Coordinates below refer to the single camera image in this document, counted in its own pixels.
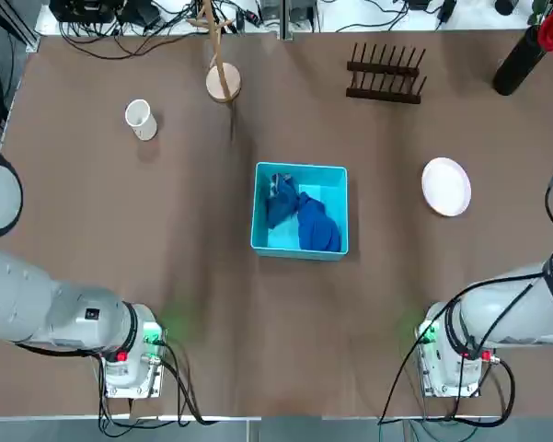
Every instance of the white floor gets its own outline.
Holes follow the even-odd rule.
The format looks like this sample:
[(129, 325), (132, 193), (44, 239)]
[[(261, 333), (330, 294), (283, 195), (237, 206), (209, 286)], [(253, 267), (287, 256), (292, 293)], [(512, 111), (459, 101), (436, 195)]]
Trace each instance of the white floor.
[[(428, 10), (433, 11), (443, 1), (432, 0)], [(189, 2), (189, 0), (158, 0), (157, 3), (169, 11), (179, 11)], [(255, 0), (235, 0), (235, 2), (244, 9), (257, 12)], [(400, 11), (403, 3), (402, 1), (393, 3), (392, 0), (380, 0), (376, 3), (381, 7), (379, 8), (370, 0), (334, 0), (333, 3), (317, 0), (321, 31), (334, 32), (356, 23), (368, 25), (368, 27), (354, 26), (343, 31), (388, 30), (390, 25), (373, 25), (388, 23), (397, 16), (397, 13), (383, 12), (381, 8), (387, 11)], [(459, 0), (454, 14), (440, 29), (524, 29), (527, 27), (527, 19), (532, 11), (532, 0), (520, 0), (514, 11), (507, 17), (500, 15), (493, 5), (494, 0)], [(235, 18), (236, 11), (232, 6), (223, 4), (222, 9), (227, 17)], [(166, 20), (172, 18), (172, 15), (164, 11), (161, 11), (161, 15)], [(422, 11), (409, 11), (393, 27), (393, 30), (434, 30), (437, 25), (438, 20), (435, 15), (426, 14)], [(138, 27), (135, 27), (135, 29), (137, 32), (141, 32), (141, 29), (138, 29)], [(276, 31), (277, 29), (277, 26), (262, 26), (258, 29), (246, 23), (246, 33), (269, 32)], [(59, 24), (47, 6), (44, 6), (40, 12), (36, 31), (43, 35), (60, 34)], [(191, 25), (180, 23), (169, 32), (169, 35), (180, 35), (192, 31)], [(308, 23), (299, 23), (293, 24), (291, 31), (310, 32), (311, 29)]]

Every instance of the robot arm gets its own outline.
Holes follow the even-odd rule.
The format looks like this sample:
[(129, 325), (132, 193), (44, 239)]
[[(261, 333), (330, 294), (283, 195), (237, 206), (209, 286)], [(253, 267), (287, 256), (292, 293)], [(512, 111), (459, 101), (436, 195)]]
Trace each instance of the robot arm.
[(0, 251), (0, 339), (79, 350), (121, 347), (131, 318), (109, 290), (53, 281)]
[[(23, 191), (0, 155), (0, 237), (20, 218)], [(0, 339), (99, 354), (109, 397), (158, 396), (161, 327), (149, 308), (111, 291), (53, 281), (43, 270), (0, 251)]]
[[(548, 203), (552, 188), (553, 175), (545, 200), (553, 224)], [(460, 299), (433, 305), (417, 329), (426, 396), (476, 394), (480, 350), (553, 344), (553, 253), (545, 264), (530, 265), (496, 279), (499, 282), (476, 284)]]

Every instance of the gray robot arm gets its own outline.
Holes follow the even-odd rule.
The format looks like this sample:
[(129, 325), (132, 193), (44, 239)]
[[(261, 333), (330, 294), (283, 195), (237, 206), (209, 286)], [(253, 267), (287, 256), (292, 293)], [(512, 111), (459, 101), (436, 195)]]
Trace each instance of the gray robot arm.
[(0, 251), (0, 339), (106, 351), (122, 346), (130, 327), (127, 306), (109, 290), (53, 281)]
[(159, 396), (162, 339), (146, 306), (105, 288), (53, 281), (0, 251), (0, 340), (94, 352), (109, 397), (136, 399)]
[[(499, 278), (540, 273), (544, 264), (529, 265)], [(460, 342), (485, 336), (493, 322), (527, 287), (529, 281), (486, 285), (466, 294), (452, 313), (455, 332)], [(485, 348), (505, 346), (553, 344), (553, 296), (544, 278), (534, 285), (505, 315), (484, 343)]]

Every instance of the blue towel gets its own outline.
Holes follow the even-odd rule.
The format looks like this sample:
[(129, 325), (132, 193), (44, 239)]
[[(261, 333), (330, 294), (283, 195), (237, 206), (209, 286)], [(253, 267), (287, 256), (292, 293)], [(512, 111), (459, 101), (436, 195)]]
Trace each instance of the blue towel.
[(301, 249), (340, 251), (340, 231), (335, 222), (325, 215), (325, 205), (301, 193), (298, 209), (298, 238)]
[(268, 228), (275, 228), (286, 218), (294, 215), (298, 209), (298, 195), (293, 179), (290, 176), (283, 177), (280, 173), (272, 177), (271, 193), (266, 204)]

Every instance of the brown tablecloth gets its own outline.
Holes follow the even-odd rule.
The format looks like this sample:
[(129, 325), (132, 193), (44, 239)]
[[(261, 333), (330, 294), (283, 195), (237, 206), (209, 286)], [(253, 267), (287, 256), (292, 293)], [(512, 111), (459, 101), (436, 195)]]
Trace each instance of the brown tablecloth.
[[(553, 169), (553, 54), (511, 97), (490, 88), (520, 35), (227, 37), (224, 58), (243, 78), (232, 110), (207, 96), (204, 37), (122, 62), (45, 38), (8, 125), (4, 153), (26, 200), (0, 248), (160, 314), (186, 345), (205, 415), (380, 415), (433, 301), (552, 250), (543, 193)], [(426, 48), (422, 104), (345, 98), (356, 41)], [(86, 48), (121, 54), (111, 41)], [(136, 98), (151, 103), (160, 125), (146, 144), (123, 120)], [(458, 161), (472, 182), (471, 205), (454, 219), (422, 199), (421, 170), (438, 156)], [(345, 259), (255, 255), (258, 161), (348, 169)], [(553, 347), (501, 355), (517, 377), (514, 412), (553, 415)], [(164, 390), (162, 400), (139, 406), (175, 414), (170, 378)], [(450, 404), (430, 406), (442, 413)], [(0, 343), (0, 415), (96, 412), (89, 361)], [(491, 385), (461, 406), (499, 412)], [(389, 413), (421, 414), (405, 377)]]

